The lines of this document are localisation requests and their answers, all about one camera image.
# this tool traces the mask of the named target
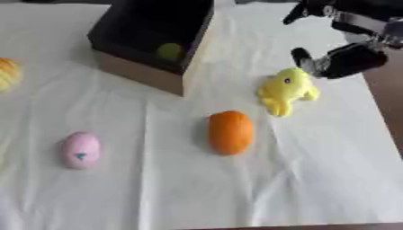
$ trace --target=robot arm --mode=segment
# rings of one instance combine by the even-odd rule
[[[328,79],[357,74],[383,66],[388,58],[385,48],[403,49],[403,7],[376,5],[364,0],[303,0],[284,18],[284,24],[308,16],[330,17],[332,27],[364,35],[357,42],[331,50],[314,59],[304,48],[291,54],[297,66]]]

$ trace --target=orange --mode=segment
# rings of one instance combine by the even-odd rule
[[[252,121],[239,111],[224,111],[209,118],[209,142],[220,155],[242,152],[252,141]]]

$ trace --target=open box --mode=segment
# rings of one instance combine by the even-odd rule
[[[205,46],[213,0],[126,0],[114,4],[88,34],[99,67],[184,95]],[[176,59],[158,55],[179,44]]]

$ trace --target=green ball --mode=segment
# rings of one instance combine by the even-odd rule
[[[160,58],[176,61],[182,53],[182,47],[176,43],[166,43],[157,49],[157,55]]]

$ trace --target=plush toy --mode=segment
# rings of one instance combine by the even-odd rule
[[[20,68],[9,58],[0,57],[0,92],[12,88],[20,82]]]
[[[307,73],[294,67],[266,79],[257,90],[257,95],[272,115],[286,117],[291,113],[292,101],[315,101],[319,97],[319,90],[312,84]]]

